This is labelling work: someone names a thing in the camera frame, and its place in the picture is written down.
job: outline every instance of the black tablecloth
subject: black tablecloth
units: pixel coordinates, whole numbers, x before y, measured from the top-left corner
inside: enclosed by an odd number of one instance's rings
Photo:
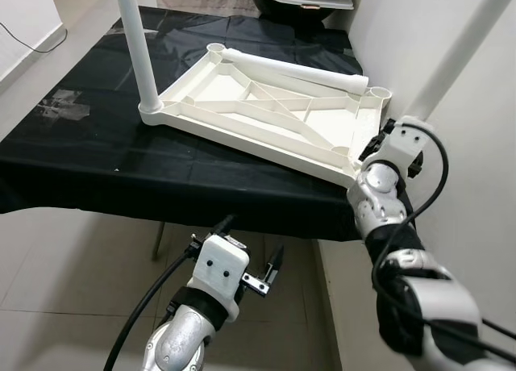
[[[159,92],[211,42],[361,73],[342,31],[140,11]],[[0,212],[54,206],[198,226],[233,213],[239,229],[358,238],[342,187],[171,127],[142,124],[121,26],[117,22],[0,143]]]

